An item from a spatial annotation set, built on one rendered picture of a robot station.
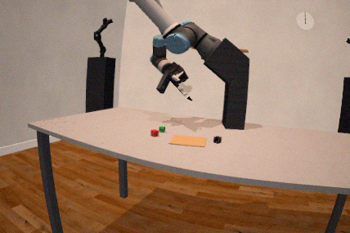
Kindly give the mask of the tan mat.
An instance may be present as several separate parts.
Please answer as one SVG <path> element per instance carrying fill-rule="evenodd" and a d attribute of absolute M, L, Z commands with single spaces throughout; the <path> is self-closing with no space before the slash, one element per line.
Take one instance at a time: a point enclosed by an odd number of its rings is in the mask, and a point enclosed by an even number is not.
<path fill-rule="evenodd" d="M 174 135 L 173 139 L 169 142 L 169 144 L 180 146 L 205 147 L 206 138 L 207 137 L 190 137 Z"/>

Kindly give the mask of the red die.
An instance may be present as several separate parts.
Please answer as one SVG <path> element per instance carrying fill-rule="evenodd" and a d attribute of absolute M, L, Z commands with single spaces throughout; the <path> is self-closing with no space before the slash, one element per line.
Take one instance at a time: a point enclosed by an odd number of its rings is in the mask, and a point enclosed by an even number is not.
<path fill-rule="evenodd" d="M 151 130 L 150 135 L 153 137 L 158 137 L 159 136 L 159 131 L 158 130 Z"/>

